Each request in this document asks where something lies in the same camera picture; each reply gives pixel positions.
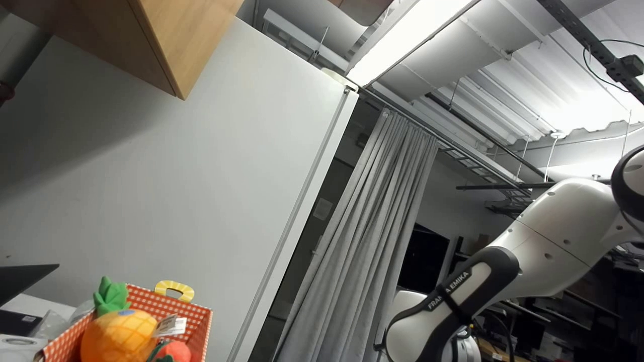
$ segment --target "price tag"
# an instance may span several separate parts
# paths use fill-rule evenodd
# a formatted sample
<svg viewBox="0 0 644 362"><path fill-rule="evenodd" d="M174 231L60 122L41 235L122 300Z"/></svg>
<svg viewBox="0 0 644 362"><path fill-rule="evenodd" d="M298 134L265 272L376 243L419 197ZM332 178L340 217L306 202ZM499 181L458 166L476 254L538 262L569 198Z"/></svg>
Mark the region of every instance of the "price tag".
<svg viewBox="0 0 644 362"><path fill-rule="evenodd" d="M171 314L156 325L153 337L174 336L185 333L185 326L188 323L187 318L179 318L176 314Z"/></svg>

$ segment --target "toy fruit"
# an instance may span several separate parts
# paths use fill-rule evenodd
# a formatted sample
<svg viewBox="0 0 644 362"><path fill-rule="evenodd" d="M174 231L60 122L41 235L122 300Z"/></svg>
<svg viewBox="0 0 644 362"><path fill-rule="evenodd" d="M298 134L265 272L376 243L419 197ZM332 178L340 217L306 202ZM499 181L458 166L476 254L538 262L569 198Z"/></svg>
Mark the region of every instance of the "toy fruit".
<svg viewBox="0 0 644 362"><path fill-rule="evenodd" d="M155 348L148 362L190 362L192 353L185 343L170 341Z"/></svg>
<svg viewBox="0 0 644 362"><path fill-rule="evenodd" d="M92 321L80 343L83 362L144 362L156 345L156 319L142 310L116 310Z"/></svg>

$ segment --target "gray curtain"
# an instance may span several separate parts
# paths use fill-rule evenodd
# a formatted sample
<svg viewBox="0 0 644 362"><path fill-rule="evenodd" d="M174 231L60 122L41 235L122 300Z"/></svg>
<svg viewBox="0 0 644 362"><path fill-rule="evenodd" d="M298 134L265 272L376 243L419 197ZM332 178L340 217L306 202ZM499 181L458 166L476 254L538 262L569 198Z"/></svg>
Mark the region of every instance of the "gray curtain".
<svg viewBox="0 0 644 362"><path fill-rule="evenodd" d="M302 281L275 361L375 361L438 144L385 109Z"/></svg>

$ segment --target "box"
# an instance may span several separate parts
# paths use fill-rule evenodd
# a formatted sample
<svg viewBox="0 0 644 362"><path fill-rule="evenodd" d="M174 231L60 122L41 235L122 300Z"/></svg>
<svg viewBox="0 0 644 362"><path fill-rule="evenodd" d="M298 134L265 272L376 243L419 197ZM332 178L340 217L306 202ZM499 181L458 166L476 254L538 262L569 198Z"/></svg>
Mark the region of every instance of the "box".
<svg viewBox="0 0 644 362"><path fill-rule="evenodd" d="M196 304L186 303L169 296L128 284L128 301L131 309L144 310L157 321L170 314L187 318L185 334L166 338L183 341L190 348L191 362L205 362L213 311ZM63 332L43 349L45 362L81 362L82 333L96 318L90 313Z"/></svg>

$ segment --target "wooden cabinet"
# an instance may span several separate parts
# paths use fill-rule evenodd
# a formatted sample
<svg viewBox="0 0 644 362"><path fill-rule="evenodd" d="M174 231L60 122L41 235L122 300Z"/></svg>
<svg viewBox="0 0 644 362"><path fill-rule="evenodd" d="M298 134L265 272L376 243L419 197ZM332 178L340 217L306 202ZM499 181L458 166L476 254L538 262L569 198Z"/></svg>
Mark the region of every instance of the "wooden cabinet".
<svg viewBox="0 0 644 362"><path fill-rule="evenodd" d="M0 0L7 10L186 99L243 0Z"/></svg>

